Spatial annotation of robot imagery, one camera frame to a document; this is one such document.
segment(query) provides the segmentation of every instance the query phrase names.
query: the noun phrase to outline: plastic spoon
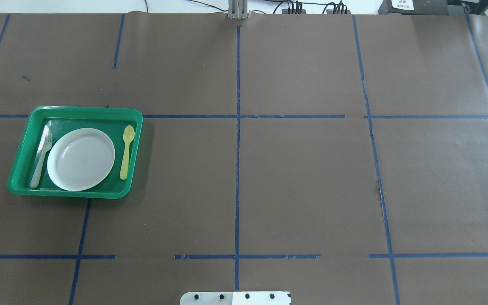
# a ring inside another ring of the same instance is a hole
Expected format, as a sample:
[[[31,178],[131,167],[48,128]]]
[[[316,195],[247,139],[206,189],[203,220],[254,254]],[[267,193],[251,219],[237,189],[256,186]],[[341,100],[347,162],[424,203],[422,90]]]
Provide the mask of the plastic spoon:
[[[128,125],[124,130],[124,158],[122,159],[122,168],[120,168],[120,179],[125,180],[128,178],[129,169],[129,145],[135,139],[135,130],[131,125]]]

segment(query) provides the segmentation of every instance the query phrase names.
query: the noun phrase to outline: white fork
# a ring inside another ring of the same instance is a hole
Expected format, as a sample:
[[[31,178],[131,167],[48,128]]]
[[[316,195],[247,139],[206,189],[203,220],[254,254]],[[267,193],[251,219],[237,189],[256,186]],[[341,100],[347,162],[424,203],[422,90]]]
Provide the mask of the white fork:
[[[39,161],[37,162],[37,167],[35,167],[35,172],[33,173],[33,178],[31,178],[30,187],[35,189],[39,186],[39,180],[41,180],[42,165],[44,164],[44,158],[46,153],[52,148],[52,133],[50,131],[44,137],[44,142],[42,145],[41,156],[39,156]]]

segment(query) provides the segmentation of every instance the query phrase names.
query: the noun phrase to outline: green tray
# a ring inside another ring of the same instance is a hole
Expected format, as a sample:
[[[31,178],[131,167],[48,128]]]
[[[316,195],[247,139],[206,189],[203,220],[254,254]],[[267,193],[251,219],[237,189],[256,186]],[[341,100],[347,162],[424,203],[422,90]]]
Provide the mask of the green tray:
[[[114,143],[116,159],[108,176],[98,185],[85,191],[66,191],[57,187],[46,170],[48,154],[43,164],[41,180],[36,189],[31,189],[29,183],[33,177],[33,171],[37,164],[36,153],[41,141],[42,130],[50,124],[53,143],[56,143],[66,133],[79,128],[95,128],[106,133]],[[133,172],[141,128],[142,114],[135,109],[122,108],[91,108],[91,107],[64,107],[64,106],[40,106],[29,114],[25,124],[24,133],[8,176],[7,187],[13,194],[39,195],[54,197],[87,197],[118,199],[124,197],[131,188]],[[124,156],[124,129],[131,125],[135,129],[135,139],[130,144],[130,160],[128,178],[120,179],[120,167]]]

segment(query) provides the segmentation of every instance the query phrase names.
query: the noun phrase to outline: metal post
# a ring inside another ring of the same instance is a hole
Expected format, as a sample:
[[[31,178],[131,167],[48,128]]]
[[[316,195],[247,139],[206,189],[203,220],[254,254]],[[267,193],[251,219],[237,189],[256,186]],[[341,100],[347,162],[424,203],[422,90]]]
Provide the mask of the metal post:
[[[229,0],[229,19],[247,19],[248,0]]]

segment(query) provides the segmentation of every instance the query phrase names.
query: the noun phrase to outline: label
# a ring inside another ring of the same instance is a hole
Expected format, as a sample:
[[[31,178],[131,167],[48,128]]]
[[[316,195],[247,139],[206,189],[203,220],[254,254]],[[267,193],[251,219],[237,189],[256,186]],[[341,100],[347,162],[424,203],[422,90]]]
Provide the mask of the label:
[[[391,0],[393,8],[398,8],[399,10],[411,10],[413,11],[413,0]]]

